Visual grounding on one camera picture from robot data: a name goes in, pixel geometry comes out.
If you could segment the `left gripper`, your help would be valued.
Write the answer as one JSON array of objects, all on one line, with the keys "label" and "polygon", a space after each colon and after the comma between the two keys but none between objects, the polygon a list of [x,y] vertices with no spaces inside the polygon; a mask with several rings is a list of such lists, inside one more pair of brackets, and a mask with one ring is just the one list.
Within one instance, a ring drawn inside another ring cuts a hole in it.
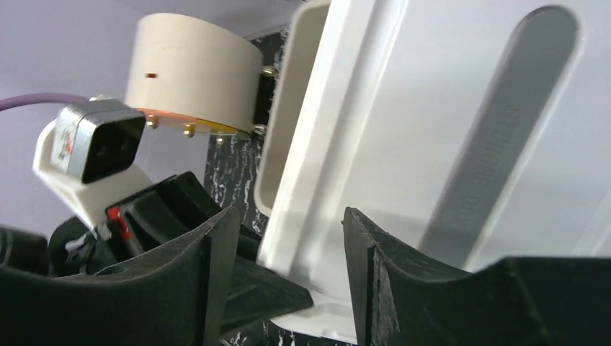
[{"label": "left gripper", "polygon": [[[116,273],[117,264],[197,228],[221,211],[193,173],[174,175],[106,207],[105,220],[92,230],[76,216],[63,222],[48,243],[50,274]],[[237,257],[221,335],[229,337],[312,306],[308,289]]]}]

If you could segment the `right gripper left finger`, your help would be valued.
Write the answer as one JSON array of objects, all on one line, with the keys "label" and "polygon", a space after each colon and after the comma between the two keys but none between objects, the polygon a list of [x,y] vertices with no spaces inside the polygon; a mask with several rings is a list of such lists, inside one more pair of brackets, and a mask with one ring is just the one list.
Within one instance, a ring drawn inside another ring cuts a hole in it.
[{"label": "right gripper left finger", "polygon": [[240,220],[195,229],[93,274],[1,269],[3,345],[216,345]]}]

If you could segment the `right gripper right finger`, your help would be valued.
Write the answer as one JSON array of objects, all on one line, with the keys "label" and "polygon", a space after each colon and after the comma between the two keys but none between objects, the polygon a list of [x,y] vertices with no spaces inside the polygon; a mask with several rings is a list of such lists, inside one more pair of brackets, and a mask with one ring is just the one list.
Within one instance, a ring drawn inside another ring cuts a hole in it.
[{"label": "right gripper right finger", "polygon": [[610,260],[446,265],[356,208],[342,221],[359,345],[608,345]]}]

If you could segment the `white bin lid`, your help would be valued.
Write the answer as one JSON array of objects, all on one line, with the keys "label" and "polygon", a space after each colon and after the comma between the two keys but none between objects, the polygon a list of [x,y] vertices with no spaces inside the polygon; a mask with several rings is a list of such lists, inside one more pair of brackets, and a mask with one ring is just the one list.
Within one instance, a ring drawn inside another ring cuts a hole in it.
[{"label": "white bin lid", "polygon": [[608,1],[330,1],[258,263],[359,345],[345,209],[446,265],[610,260]]}]

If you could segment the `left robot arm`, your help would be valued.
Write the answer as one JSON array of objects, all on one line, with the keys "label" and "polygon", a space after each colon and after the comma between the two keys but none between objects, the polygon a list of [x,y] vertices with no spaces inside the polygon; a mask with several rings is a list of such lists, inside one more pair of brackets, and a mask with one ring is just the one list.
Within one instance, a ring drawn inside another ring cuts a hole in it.
[{"label": "left robot arm", "polygon": [[260,237],[191,172],[46,239],[1,229],[3,345],[216,345],[308,309],[307,289],[259,266]]}]

